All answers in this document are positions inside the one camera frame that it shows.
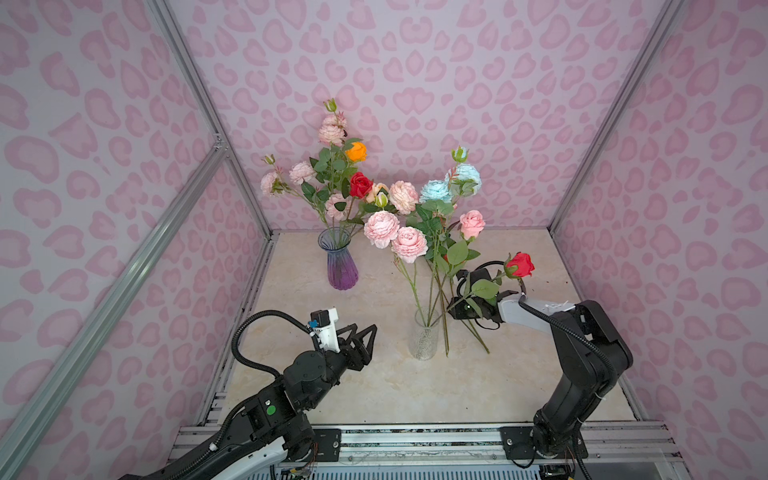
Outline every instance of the purple vase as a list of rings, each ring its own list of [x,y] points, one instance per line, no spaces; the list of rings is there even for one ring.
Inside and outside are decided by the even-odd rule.
[[[348,290],[357,283],[355,260],[349,255],[351,236],[344,228],[334,227],[324,230],[317,243],[328,253],[328,283],[337,290]]]

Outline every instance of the red rose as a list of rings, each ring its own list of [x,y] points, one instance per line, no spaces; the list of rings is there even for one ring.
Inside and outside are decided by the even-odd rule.
[[[512,276],[528,276],[531,275],[532,271],[536,270],[536,267],[531,262],[531,256],[527,253],[518,253],[504,265],[505,269],[513,266],[516,266],[518,269],[511,273]]]
[[[357,172],[349,179],[349,194],[353,197],[363,198],[373,188],[373,181],[365,175]]]

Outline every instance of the black mounting plate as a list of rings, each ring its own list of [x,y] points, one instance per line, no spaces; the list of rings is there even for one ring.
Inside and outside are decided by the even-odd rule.
[[[531,458],[536,460],[544,459],[544,457],[536,453],[533,444],[531,443],[532,428],[533,427],[501,427],[499,429],[502,434],[502,446],[504,447],[504,453],[507,455],[507,460],[527,463]],[[581,441],[581,444],[579,445],[579,454],[582,458],[587,458],[589,453],[587,452],[584,438],[581,437],[581,432],[579,432],[578,438]],[[555,458],[565,459],[565,453],[563,452]]]
[[[341,451],[341,430],[314,429],[317,443],[316,462],[338,462]]]

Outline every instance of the marble tabletop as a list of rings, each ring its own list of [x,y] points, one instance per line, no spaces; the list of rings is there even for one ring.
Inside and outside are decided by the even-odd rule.
[[[362,329],[375,323],[379,331],[371,364],[362,372],[344,373],[341,385],[308,413],[312,423],[526,422],[547,402],[561,377],[550,333],[512,324],[494,332],[481,330],[491,350],[487,354],[461,323],[449,318],[449,355],[441,333],[434,358],[413,359],[408,336],[415,304],[408,283],[392,263],[391,251],[375,248],[362,234],[355,237],[349,249],[359,281],[350,290],[338,291],[327,282],[326,254],[317,246],[317,235],[280,234],[254,312],[282,310],[304,323],[310,312],[336,307],[338,327],[357,323]],[[482,254],[470,263],[473,267],[505,260],[510,252],[530,253],[536,270],[525,281],[528,295],[578,302],[547,230],[486,229],[472,248]],[[422,268],[420,281],[425,282],[427,274]],[[515,285],[506,280],[502,289],[514,290]],[[247,358],[281,372],[309,349],[312,343],[306,334],[270,317],[257,320],[241,342]],[[272,379],[236,363],[220,418]],[[590,419],[634,420],[634,416],[617,387]]]

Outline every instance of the glass vase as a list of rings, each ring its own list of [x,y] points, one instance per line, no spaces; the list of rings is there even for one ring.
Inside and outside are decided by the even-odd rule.
[[[328,283],[337,290],[348,290],[357,283],[357,266],[347,250],[351,239],[342,227],[324,230],[317,238],[320,248],[328,253]]]
[[[440,337],[440,320],[425,320],[419,309],[413,316],[411,335],[408,338],[408,351],[417,360],[429,360],[437,353],[437,344]]]

